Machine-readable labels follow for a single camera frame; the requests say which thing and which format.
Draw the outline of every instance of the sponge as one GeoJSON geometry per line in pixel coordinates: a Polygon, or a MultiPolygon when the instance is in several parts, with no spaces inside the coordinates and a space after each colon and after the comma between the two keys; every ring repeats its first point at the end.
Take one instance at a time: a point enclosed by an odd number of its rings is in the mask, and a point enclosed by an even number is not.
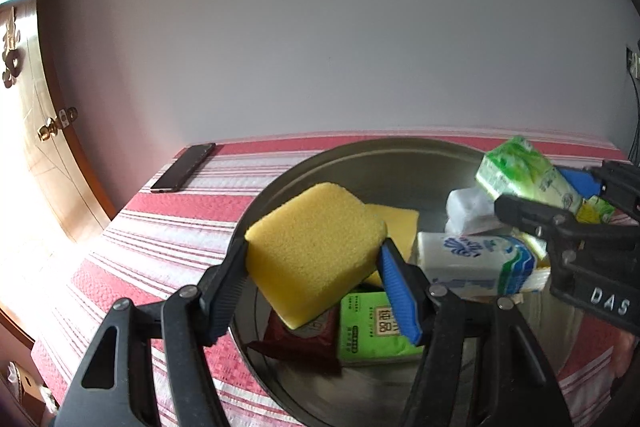
{"type": "Polygon", "coordinates": [[[244,237],[247,272],[295,329],[376,269],[386,225],[345,188],[322,183],[264,216],[244,237]]]}
{"type": "MultiPolygon", "coordinates": [[[[402,258],[405,261],[409,261],[415,236],[418,233],[418,216],[420,216],[420,213],[417,210],[394,208],[384,204],[367,203],[367,207],[385,221],[388,237],[394,242],[402,258]]],[[[380,279],[380,274],[377,271],[367,277],[365,282],[382,288],[382,279],[380,279]]]]}

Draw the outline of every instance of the green package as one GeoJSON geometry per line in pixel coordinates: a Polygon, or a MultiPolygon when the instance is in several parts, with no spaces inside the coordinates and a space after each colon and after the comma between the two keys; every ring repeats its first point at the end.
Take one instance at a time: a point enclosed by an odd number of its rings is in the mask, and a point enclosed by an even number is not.
{"type": "Polygon", "coordinates": [[[338,359],[342,365],[401,362],[419,358],[415,347],[400,334],[385,292],[349,293],[340,302],[338,359]]]}
{"type": "Polygon", "coordinates": [[[582,204],[575,188],[522,136],[514,136],[484,155],[476,180],[494,199],[514,194],[573,214],[582,204]]]}
{"type": "Polygon", "coordinates": [[[616,211],[612,204],[607,203],[607,201],[603,200],[599,196],[592,196],[586,201],[586,203],[591,205],[591,208],[595,210],[601,223],[608,223],[609,219],[611,219],[611,216],[613,216],[616,211]]]}

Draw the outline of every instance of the brass door handle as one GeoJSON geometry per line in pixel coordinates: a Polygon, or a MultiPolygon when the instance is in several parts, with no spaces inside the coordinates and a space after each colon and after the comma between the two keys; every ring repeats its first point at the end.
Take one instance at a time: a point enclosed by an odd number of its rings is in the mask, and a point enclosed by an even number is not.
{"type": "Polygon", "coordinates": [[[57,136],[58,134],[58,125],[56,120],[53,118],[47,118],[46,123],[38,129],[38,138],[40,138],[41,142],[44,142],[51,138],[52,136],[57,136]]]}
{"type": "Polygon", "coordinates": [[[38,129],[38,139],[41,142],[58,135],[60,129],[74,123],[78,119],[78,110],[75,107],[60,109],[58,118],[47,118],[46,123],[38,129]]]}
{"type": "Polygon", "coordinates": [[[2,36],[2,61],[4,71],[2,72],[2,83],[7,89],[15,84],[16,77],[22,69],[20,50],[16,48],[20,42],[20,30],[15,28],[15,8],[11,6],[9,18],[4,24],[6,32],[2,36]]]}

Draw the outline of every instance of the white wall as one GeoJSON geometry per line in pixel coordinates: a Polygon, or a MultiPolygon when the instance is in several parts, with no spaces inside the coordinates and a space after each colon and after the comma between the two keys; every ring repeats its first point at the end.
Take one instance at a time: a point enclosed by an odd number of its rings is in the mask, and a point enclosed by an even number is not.
{"type": "Polygon", "coordinates": [[[188,142],[427,124],[627,146],[630,0],[53,0],[82,143],[123,204],[188,142]]]}

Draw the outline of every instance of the black smartphone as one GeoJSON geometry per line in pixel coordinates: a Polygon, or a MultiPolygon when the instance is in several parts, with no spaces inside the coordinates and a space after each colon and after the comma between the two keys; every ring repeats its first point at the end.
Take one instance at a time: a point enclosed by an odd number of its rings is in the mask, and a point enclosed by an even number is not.
{"type": "Polygon", "coordinates": [[[151,192],[177,192],[194,173],[195,169],[209,156],[216,146],[214,143],[192,145],[151,185],[151,192]]]}

